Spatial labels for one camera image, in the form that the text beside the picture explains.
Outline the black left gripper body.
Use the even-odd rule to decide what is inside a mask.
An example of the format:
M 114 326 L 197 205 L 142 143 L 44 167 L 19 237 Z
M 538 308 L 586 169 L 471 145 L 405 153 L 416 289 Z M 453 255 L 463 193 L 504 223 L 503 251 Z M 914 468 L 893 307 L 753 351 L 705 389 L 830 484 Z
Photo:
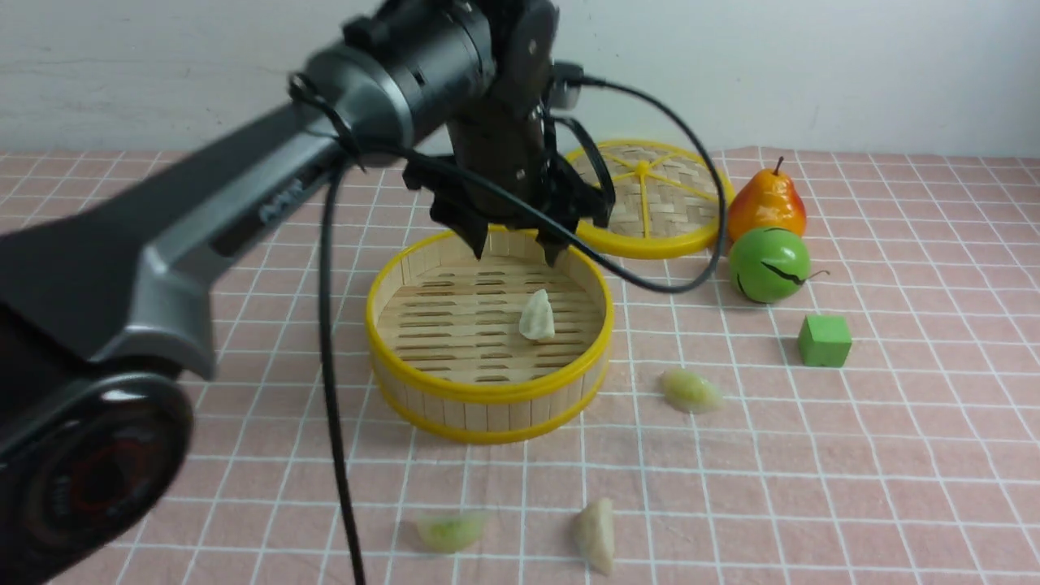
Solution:
M 557 151 L 557 124 L 571 130 L 582 146 L 598 185 L 588 183 Z M 480 102 L 450 121 L 447 128 L 453 152 L 435 156 L 435 162 L 471 171 L 561 226 L 577 227 L 579 221 L 587 219 L 597 228 L 608 228 L 614 207 L 608 164 L 591 134 L 572 116 L 536 112 L 519 119 L 506 115 L 505 108 L 496 102 Z M 514 205 L 448 171 L 409 162 L 402 179 L 407 189 L 432 192 L 430 217 L 442 226 L 443 211 L 460 207 L 480 214 L 489 226 L 496 223 L 509 229 L 536 227 Z

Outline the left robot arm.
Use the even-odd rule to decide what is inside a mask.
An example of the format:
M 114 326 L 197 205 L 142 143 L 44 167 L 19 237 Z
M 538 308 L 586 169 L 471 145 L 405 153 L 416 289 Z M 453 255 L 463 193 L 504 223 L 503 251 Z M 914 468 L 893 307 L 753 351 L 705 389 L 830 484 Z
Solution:
M 550 1 L 386 1 L 289 81 L 290 101 L 89 210 L 2 237 L 2 581 L 45 584 L 134 527 L 192 442 L 179 374 L 215 371 L 225 271 L 352 169 L 406 185 L 476 256 L 494 223 L 546 262 L 609 199 L 542 143 L 570 108 Z

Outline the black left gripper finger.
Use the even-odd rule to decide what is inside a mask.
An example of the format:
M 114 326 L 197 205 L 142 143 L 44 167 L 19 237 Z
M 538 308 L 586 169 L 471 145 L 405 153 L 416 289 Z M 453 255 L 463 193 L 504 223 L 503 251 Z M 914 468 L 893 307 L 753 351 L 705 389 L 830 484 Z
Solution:
M 489 232 L 489 223 L 484 217 L 469 208 L 447 207 L 443 211 L 443 226 L 452 229 L 468 245 L 473 256 L 482 259 Z
M 562 226 L 560 230 L 549 227 L 536 229 L 536 244 L 543 250 L 547 268 L 555 268 L 562 253 L 577 240 L 576 226 Z

